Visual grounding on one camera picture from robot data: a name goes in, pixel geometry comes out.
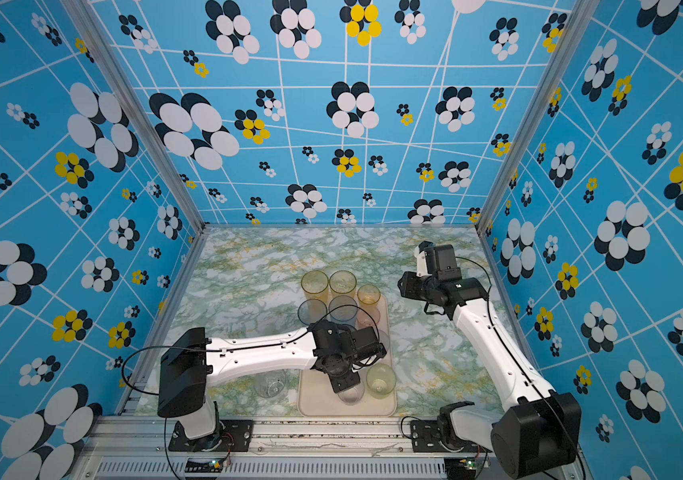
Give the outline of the amber tall glass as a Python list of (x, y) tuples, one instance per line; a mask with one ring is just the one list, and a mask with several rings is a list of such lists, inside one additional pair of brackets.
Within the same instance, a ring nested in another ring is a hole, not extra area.
[(354, 296), (357, 291), (357, 276), (349, 270), (336, 271), (329, 278), (329, 288), (333, 298)]
[(312, 270), (305, 273), (300, 284), (307, 299), (328, 301), (330, 280), (329, 276), (322, 270)]

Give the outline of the small clear glass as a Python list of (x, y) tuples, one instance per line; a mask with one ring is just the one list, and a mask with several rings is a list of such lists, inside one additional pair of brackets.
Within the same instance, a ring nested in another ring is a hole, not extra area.
[(365, 385), (363, 383), (343, 390), (338, 394), (339, 400), (345, 405), (355, 405), (363, 399), (363, 396), (365, 396)]

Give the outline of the blue clear faceted glass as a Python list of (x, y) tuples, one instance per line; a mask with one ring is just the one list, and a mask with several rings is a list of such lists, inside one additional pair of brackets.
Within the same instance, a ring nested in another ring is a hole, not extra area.
[(311, 298), (299, 306), (297, 316), (301, 324), (310, 327), (319, 321), (325, 320), (328, 313), (328, 306), (323, 300)]

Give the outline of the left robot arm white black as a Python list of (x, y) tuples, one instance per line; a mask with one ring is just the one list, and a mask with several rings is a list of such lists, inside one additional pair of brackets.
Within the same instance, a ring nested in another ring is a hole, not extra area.
[(314, 370), (339, 394), (359, 385), (359, 370), (386, 355), (375, 328), (357, 330), (328, 320), (242, 339), (209, 338), (205, 328), (192, 328), (162, 356), (157, 414), (181, 423), (187, 438), (204, 438), (219, 427), (207, 396), (214, 386), (272, 371)]

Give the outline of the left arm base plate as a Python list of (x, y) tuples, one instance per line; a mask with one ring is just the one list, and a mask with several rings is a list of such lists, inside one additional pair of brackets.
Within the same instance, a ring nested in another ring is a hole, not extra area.
[(181, 422), (175, 424), (168, 448), (171, 452), (248, 452), (253, 438), (254, 420), (225, 419), (218, 430), (206, 437), (191, 439)]

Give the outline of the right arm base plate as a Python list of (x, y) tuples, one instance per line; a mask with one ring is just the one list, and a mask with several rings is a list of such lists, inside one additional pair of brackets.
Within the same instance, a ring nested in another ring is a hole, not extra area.
[(445, 435), (435, 419), (413, 418), (403, 428), (405, 436), (411, 440), (411, 448), (415, 453), (469, 453), (483, 455), (489, 452), (479, 444), (467, 440), (445, 440)]

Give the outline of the small yellow glass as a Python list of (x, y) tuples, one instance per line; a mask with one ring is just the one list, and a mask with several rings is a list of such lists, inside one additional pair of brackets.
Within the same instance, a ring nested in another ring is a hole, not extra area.
[(367, 309), (377, 308), (379, 300), (381, 300), (381, 290), (379, 290), (377, 286), (373, 284), (359, 286), (359, 289), (357, 290), (357, 302), (359, 302), (359, 306)]

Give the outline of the green frosted glass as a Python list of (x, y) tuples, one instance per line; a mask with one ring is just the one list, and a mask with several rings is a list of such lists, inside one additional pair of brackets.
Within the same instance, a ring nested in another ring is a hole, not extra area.
[(395, 371), (385, 363), (377, 363), (367, 368), (365, 381), (367, 381), (367, 391), (377, 399), (386, 398), (395, 391), (395, 386), (397, 386)]

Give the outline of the large clear glass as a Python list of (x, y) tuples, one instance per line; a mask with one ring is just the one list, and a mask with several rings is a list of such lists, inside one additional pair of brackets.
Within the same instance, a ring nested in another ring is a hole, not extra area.
[(276, 398), (286, 390), (287, 373), (285, 370), (274, 370), (254, 376), (254, 390), (259, 398)]

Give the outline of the blue frosted tall glass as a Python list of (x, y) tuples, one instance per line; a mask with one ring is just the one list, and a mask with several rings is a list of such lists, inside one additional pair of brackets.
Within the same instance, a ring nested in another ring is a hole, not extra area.
[(354, 326), (357, 322), (357, 301), (349, 295), (334, 297), (328, 308), (330, 320), (337, 324)]

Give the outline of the small pink frosted glass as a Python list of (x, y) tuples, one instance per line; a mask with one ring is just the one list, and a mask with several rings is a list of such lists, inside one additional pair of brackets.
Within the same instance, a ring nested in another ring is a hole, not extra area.
[(381, 313), (375, 305), (364, 305), (357, 314), (357, 329), (379, 326)]

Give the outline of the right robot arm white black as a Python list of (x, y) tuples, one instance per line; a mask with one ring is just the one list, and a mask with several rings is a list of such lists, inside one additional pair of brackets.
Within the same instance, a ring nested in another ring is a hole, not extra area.
[(467, 337), (487, 369), (503, 414), (471, 402), (449, 404), (437, 416), (441, 443), (449, 450), (469, 444), (495, 454), (507, 476), (519, 479), (581, 462), (581, 406), (559, 393), (523, 355), (501, 325), (489, 298), (491, 285), (463, 277), (451, 245), (424, 241), (415, 248), (417, 268), (401, 276), (401, 297), (425, 304)]

